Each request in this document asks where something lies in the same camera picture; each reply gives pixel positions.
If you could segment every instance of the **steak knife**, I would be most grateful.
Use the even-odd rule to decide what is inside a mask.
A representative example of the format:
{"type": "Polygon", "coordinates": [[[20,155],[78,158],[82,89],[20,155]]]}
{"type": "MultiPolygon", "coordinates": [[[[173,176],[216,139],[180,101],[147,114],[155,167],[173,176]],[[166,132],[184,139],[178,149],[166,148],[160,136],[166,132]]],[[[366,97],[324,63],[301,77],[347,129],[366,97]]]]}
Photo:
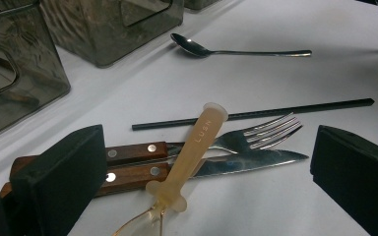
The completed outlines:
{"type": "MultiPolygon", "coordinates": [[[[184,143],[155,142],[129,146],[107,147],[107,166],[135,164],[168,159],[180,153],[184,143]]],[[[33,161],[37,155],[21,156],[12,164],[11,174],[33,161]]]]}
{"type": "MultiPolygon", "coordinates": [[[[202,159],[192,178],[257,170],[307,158],[309,158],[307,155],[280,149],[257,149],[237,154],[208,157],[202,159]]],[[[142,189],[152,180],[164,181],[173,165],[172,161],[170,162],[110,167],[106,174],[106,180],[96,196],[142,189]]],[[[1,196],[5,196],[10,191],[10,183],[5,184],[1,196]]]]}

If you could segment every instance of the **metal spoon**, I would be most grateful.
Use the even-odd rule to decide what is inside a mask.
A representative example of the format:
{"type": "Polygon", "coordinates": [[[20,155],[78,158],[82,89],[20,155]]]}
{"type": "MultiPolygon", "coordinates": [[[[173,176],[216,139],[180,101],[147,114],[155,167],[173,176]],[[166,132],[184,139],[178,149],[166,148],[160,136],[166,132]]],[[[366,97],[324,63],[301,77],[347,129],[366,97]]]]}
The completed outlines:
{"type": "Polygon", "coordinates": [[[112,236],[161,236],[162,218],[170,207],[178,212],[186,209],[186,200],[180,195],[184,183],[194,173],[208,147],[214,142],[226,111],[215,103],[207,103],[198,118],[176,162],[163,182],[151,181],[146,189],[157,198],[156,203],[120,227],[112,236]]]}
{"type": "Polygon", "coordinates": [[[188,39],[180,34],[172,33],[171,39],[177,43],[183,50],[199,57],[208,57],[211,54],[232,54],[232,55],[256,55],[256,56],[283,56],[283,57],[308,57],[311,56],[311,50],[298,51],[281,51],[281,52],[250,52],[250,51],[210,51],[199,45],[195,41],[188,39]]]}

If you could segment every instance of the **knife handle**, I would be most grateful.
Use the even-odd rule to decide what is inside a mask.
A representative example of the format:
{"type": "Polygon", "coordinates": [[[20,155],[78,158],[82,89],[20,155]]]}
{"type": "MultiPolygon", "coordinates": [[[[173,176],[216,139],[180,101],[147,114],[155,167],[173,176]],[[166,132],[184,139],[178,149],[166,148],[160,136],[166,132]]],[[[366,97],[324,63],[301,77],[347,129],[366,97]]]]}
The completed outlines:
{"type": "Polygon", "coordinates": [[[106,148],[106,163],[108,166],[162,158],[167,158],[167,146],[165,142],[106,148]]]}
{"type": "MultiPolygon", "coordinates": [[[[101,197],[143,189],[152,180],[164,181],[169,172],[170,167],[167,163],[109,168],[106,173],[106,180],[95,196],[101,197]]],[[[4,198],[11,191],[11,183],[5,183],[0,192],[1,198],[4,198]]]]}

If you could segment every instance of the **black rod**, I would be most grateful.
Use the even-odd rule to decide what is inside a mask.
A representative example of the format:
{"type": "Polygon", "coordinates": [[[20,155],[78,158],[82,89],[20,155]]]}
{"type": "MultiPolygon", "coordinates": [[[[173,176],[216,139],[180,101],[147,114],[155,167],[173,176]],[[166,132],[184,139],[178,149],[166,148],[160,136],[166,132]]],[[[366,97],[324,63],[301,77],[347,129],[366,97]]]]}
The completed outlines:
{"type": "MultiPolygon", "coordinates": [[[[321,103],[321,104],[314,104],[314,105],[294,106],[294,107],[263,110],[263,111],[251,111],[251,112],[230,114],[228,115],[228,121],[286,115],[290,112],[297,114],[297,113],[306,113],[306,112],[353,108],[353,107],[360,107],[360,106],[370,106],[373,103],[374,103],[374,100],[372,98],[364,98],[364,99],[358,99],[358,100],[348,100],[348,101],[338,101],[338,102],[321,103]]],[[[140,131],[140,130],[194,125],[196,123],[196,120],[197,118],[191,118],[191,119],[184,119],[184,120],[173,120],[173,121],[137,124],[137,125],[132,125],[132,130],[140,131]]]]}

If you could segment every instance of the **metal rivet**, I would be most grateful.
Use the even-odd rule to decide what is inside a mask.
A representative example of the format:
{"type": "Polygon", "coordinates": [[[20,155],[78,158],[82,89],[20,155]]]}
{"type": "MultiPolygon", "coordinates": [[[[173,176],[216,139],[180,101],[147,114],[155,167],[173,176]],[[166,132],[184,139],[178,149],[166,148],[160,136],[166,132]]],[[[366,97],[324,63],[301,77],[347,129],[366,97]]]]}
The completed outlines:
{"type": "Polygon", "coordinates": [[[112,182],[116,179],[116,175],[114,173],[107,173],[106,174],[106,182],[112,182]]]}
{"type": "Polygon", "coordinates": [[[158,176],[160,174],[160,169],[158,169],[158,167],[153,167],[151,170],[150,170],[150,173],[153,175],[153,176],[158,176]]]}
{"type": "Polygon", "coordinates": [[[117,152],[115,149],[111,149],[111,150],[108,152],[108,156],[109,156],[109,157],[115,157],[117,153],[118,153],[118,152],[117,152]]]}
{"type": "Polygon", "coordinates": [[[149,152],[155,152],[157,148],[158,147],[156,147],[155,145],[149,145],[149,147],[147,147],[147,149],[149,150],[149,152]]]}

